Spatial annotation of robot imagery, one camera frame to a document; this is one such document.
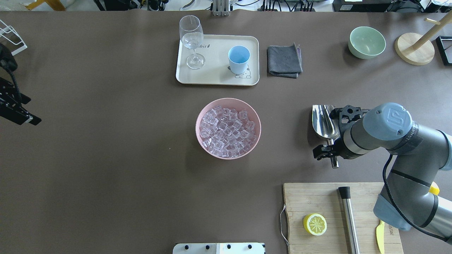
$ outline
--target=bowl of ice cubes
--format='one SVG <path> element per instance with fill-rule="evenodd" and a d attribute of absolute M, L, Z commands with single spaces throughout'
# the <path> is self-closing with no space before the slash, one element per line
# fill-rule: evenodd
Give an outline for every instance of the bowl of ice cubes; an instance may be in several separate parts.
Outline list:
<path fill-rule="evenodd" d="M 214 157 L 233 160 L 256 147 L 260 138 L 260 119 L 246 102 L 221 98 L 207 104 L 196 119 L 196 138 Z"/>

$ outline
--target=gray cloth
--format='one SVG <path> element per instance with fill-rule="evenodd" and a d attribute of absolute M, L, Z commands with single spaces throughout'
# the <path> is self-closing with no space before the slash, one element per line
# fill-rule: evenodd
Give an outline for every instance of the gray cloth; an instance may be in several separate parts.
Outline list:
<path fill-rule="evenodd" d="M 268 71 L 273 76 L 298 78 L 301 68 L 301 50 L 292 46 L 269 46 L 267 49 Z"/>

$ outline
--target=wooden cutting board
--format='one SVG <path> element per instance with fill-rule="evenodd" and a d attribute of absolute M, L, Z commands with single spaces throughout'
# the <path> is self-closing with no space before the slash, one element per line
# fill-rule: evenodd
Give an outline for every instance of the wooden cutting board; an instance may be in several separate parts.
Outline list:
<path fill-rule="evenodd" d="M 383 183 L 285 183 L 289 254 L 348 254 L 347 226 L 343 219 L 338 187 L 350 186 L 353 215 L 361 254 L 379 254 L 375 228 L 380 220 L 373 206 Z M 323 215 L 327 230 L 321 236 L 310 235 L 303 227 L 309 213 Z M 385 254 L 403 254 L 399 230 L 385 224 Z"/>

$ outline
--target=round wooden base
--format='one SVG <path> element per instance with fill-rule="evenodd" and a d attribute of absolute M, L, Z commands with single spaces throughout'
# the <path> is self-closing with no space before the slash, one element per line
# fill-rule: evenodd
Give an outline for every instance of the round wooden base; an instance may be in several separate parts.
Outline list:
<path fill-rule="evenodd" d="M 405 33 L 400 35 L 394 43 L 397 55 L 412 65 L 426 65 L 431 62 L 435 56 L 435 48 L 430 41 L 425 42 L 416 50 L 411 47 L 421 37 L 422 35 L 418 33 Z"/>

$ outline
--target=knife blade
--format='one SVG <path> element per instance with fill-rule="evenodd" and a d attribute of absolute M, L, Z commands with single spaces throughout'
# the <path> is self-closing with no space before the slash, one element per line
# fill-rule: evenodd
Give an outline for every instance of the knife blade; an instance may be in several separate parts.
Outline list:
<path fill-rule="evenodd" d="M 385 254 L 385 222 L 380 220 L 380 224 L 375 229 L 377 235 L 378 249 L 381 254 Z"/>

